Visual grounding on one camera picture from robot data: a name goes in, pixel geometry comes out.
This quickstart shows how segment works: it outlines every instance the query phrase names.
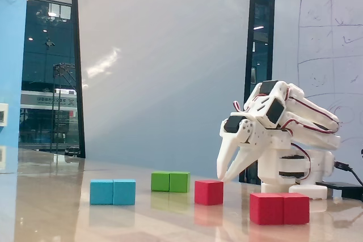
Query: white wall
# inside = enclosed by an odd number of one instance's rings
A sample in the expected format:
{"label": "white wall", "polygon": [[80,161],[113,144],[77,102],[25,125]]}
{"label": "white wall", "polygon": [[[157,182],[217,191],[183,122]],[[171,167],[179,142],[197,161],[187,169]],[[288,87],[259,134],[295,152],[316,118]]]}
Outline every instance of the white wall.
{"label": "white wall", "polygon": [[86,157],[216,176],[249,0],[78,0]]}

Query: table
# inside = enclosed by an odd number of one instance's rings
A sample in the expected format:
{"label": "table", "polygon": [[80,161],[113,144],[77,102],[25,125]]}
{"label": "table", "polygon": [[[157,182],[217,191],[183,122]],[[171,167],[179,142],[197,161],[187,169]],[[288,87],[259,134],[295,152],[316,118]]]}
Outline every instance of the table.
{"label": "table", "polygon": [[[249,194],[259,186],[228,183],[223,206],[200,206],[193,182],[187,194],[151,192],[151,172],[19,150],[18,170],[0,175],[0,241],[362,241],[360,201],[311,201],[310,224],[258,226],[249,220]],[[90,206],[91,179],[135,179],[136,205]]]}

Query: cable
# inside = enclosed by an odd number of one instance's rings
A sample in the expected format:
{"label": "cable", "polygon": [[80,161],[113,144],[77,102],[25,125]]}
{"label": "cable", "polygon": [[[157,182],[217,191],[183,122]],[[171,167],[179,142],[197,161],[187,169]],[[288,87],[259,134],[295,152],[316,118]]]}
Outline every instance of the cable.
{"label": "cable", "polygon": [[311,158],[310,158],[310,156],[308,155],[308,153],[305,151],[305,150],[303,150],[301,147],[299,147],[297,144],[294,144],[294,143],[291,143],[291,145],[293,146],[293,147],[296,147],[297,149],[299,149],[302,153],[304,153],[304,155],[308,158],[308,160],[309,160],[309,163],[310,163],[310,166],[309,166],[309,172],[307,173],[307,175],[304,177],[304,178],[301,178],[300,180],[305,180],[306,178],[308,178],[309,177],[309,175],[310,175],[310,173],[311,173]]}
{"label": "cable", "polygon": [[317,128],[314,128],[314,127],[311,127],[311,126],[308,126],[308,125],[304,125],[303,123],[297,121],[296,119],[289,119],[282,127],[281,127],[281,130],[284,130],[286,128],[286,126],[291,123],[291,122],[295,122],[296,124],[300,124],[302,125],[305,129],[309,129],[309,130],[314,130],[314,131],[317,131],[319,133],[324,133],[324,134],[334,134],[336,133],[336,131],[332,131],[332,130],[320,130],[320,129],[317,129]]}
{"label": "cable", "polygon": [[354,177],[357,179],[357,181],[363,186],[363,182],[361,181],[361,179],[359,179],[359,177],[354,172],[353,168],[351,168],[349,166],[349,164],[344,164],[344,163],[341,163],[341,162],[335,162],[334,167],[337,168],[337,169],[343,170],[343,171],[351,172],[354,175]]}
{"label": "cable", "polygon": [[302,102],[302,101],[300,101],[300,100],[298,100],[298,99],[296,99],[296,98],[294,98],[294,97],[292,97],[292,96],[290,96],[290,97],[289,97],[289,99],[293,99],[293,100],[295,100],[296,102],[298,102],[298,103],[300,103],[300,104],[304,105],[305,107],[309,108],[310,110],[313,110],[314,112],[320,113],[320,114],[324,115],[325,117],[329,118],[331,121],[333,121],[333,122],[335,122],[335,123],[339,124],[339,122],[335,121],[332,117],[330,117],[330,116],[329,116],[329,115],[327,115],[326,113],[323,113],[323,112],[321,112],[321,111],[319,111],[319,110],[317,110],[317,109],[315,109],[315,108],[313,108],[313,107],[311,107],[311,106],[309,106],[309,105],[305,104],[304,102]]}

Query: light switch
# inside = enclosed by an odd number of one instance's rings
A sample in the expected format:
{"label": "light switch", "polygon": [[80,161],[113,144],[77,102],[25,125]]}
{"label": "light switch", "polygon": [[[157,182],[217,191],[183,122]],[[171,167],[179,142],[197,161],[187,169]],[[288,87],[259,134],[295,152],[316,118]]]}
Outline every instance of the light switch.
{"label": "light switch", "polygon": [[8,112],[9,112],[9,105],[6,103],[0,103],[0,127],[7,126]]}

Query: cube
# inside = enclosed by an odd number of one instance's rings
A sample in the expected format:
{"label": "cube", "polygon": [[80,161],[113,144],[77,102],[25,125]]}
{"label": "cube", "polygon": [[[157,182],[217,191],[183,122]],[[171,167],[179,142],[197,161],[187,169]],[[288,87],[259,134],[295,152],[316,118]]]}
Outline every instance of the cube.
{"label": "cube", "polygon": [[113,180],[91,180],[90,205],[112,205]]}
{"label": "cube", "polygon": [[194,202],[202,205],[223,204],[223,182],[195,181]]}
{"label": "cube", "polygon": [[299,193],[281,193],[284,199],[284,224],[306,224],[310,221],[310,199]]}
{"label": "cube", "polygon": [[135,205],[135,194],[135,180],[113,180],[113,205]]}
{"label": "cube", "polygon": [[169,175],[169,191],[176,193],[188,193],[190,188],[190,172],[171,172]]}
{"label": "cube", "polygon": [[169,192],[169,174],[166,171],[154,171],[151,174],[151,191]]}
{"label": "cube", "polygon": [[258,225],[284,224],[284,198],[279,194],[252,193],[250,220]]}

